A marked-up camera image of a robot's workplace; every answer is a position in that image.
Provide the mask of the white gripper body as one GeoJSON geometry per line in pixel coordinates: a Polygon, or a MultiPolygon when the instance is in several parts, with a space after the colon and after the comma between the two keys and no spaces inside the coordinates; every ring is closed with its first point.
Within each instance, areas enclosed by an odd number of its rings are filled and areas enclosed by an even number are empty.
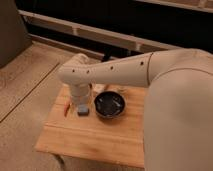
{"type": "Polygon", "coordinates": [[[89,84],[70,85],[70,105],[77,108],[88,107],[89,98],[91,96],[91,86],[89,84]]]}

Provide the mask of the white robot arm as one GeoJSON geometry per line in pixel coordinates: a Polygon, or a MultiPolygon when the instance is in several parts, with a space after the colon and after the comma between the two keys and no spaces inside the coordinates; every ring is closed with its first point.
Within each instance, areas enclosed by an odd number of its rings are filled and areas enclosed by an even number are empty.
{"type": "Polygon", "coordinates": [[[146,87],[145,171],[213,171],[213,54],[200,49],[155,51],[91,64],[80,53],[59,78],[77,104],[89,85],[146,87]]]}

